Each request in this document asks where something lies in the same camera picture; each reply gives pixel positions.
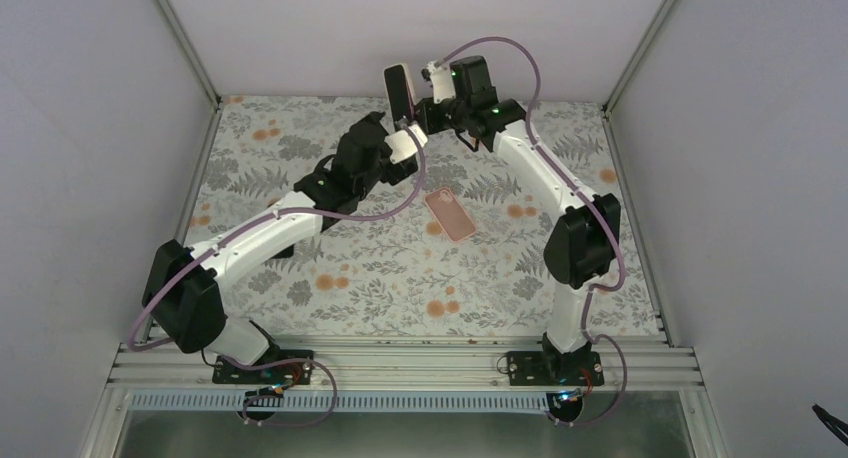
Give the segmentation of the black smartphone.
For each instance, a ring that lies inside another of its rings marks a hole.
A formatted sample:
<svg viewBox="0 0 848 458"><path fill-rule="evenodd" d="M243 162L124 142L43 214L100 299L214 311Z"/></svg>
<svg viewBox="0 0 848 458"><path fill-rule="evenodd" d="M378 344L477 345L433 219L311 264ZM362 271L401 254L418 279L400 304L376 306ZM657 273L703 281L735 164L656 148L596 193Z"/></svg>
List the black smartphone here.
<svg viewBox="0 0 848 458"><path fill-rule="evenodd" d="M294 256L294 246L291 245L291 246L288 246L288 247L280 250L279 252L277 252L275 255L272 256L272 259L273 260L290 259L293 256Z"/></svg>
<svg viewBox="0 0 848 458"><path fill-rule="evenodd" d="M406 111L404 82L398 64L391 65L383 70L384 86L393 123L395 113Z"/></svg>

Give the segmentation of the pink phone case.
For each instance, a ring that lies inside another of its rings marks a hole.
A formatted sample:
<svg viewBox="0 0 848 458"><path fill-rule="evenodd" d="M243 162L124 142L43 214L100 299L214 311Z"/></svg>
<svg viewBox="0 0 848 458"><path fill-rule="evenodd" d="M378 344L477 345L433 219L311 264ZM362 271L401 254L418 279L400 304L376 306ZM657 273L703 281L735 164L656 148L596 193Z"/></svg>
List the pink phone case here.
<svg viewBox="0 0 848 458"><path fill-rule="evenodd" d="M452 243L462 242L477 232L471 215L450 188L442 187L427 194L424 202L435 221Z"/></svg>

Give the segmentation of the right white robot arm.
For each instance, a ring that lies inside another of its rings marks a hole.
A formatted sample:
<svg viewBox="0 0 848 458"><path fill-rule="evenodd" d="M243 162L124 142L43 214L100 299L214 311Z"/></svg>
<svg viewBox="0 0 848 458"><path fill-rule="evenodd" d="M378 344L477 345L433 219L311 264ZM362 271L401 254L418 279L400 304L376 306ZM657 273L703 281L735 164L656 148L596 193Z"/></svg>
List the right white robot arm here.
<svg viewBox="0 0 848 458"><path fill-rule="evenodd" d="M417 99L406 65L384 69L393 121L415 123L426 135L451 131L472 151L493 153L529 186L553 221L542 256L557 295L542 338L541 369L549 382L565 385L592 366L596 341L588 312L593 294L604 287L602 277L621 259L621 203L581 182L538 137L528 110L498 97L483 57L431 62L422 74L432 94Z"/></svg>

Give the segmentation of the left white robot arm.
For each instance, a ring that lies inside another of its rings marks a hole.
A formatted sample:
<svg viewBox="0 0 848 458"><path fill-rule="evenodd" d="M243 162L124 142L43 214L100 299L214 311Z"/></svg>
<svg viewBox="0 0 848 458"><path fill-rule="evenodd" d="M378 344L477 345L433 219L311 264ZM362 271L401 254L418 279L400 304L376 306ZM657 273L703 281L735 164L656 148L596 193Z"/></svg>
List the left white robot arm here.
<svg viewBox="0 0 848 458"><path fill-rule="evenodd" d="M376 216L356 210L378 183L396 185L417 177L424 184L428 142L418 124L399 122L388 133L383 115L372 112L342 135L335 153L322 159L294 189L246 222L193 245L172 239L155 252L142 295L142 313L132 330L152 318L164 339L143 345L151 350L173 343L185 353L212 350L238 364L255 383L270 380L278 369L273 339L259 326L227 316L221 294L260 264L279 258L300 241L320 235L340 221L373 222L408 207L408 196Z"/></svg>

